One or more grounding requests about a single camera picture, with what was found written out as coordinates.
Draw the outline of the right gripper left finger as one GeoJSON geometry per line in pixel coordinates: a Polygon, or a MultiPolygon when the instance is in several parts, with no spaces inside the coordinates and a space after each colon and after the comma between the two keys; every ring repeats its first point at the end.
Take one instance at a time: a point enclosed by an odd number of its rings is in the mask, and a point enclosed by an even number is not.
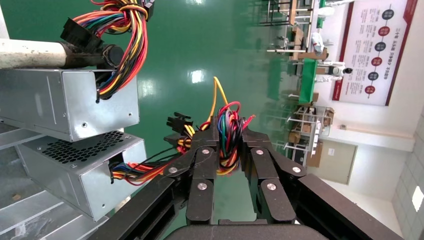
{"type": "Polygon", "coordinates": [[[101,225],[91,240],[159,240],[187,207],[188,224],[211,224],[219,158],[217,119],[194,134],[188,152],[147,183],[101,225]]]}

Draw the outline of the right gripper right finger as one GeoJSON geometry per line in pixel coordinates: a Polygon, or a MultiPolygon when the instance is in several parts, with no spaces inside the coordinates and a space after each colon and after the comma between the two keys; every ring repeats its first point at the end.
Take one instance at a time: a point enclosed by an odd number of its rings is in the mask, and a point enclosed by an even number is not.
{"type": "Polygon", "coordinates": [[[242,169],[267,240],[398,240],[400,236],[293,160],[269,137],[245,129],[242,169]]]}

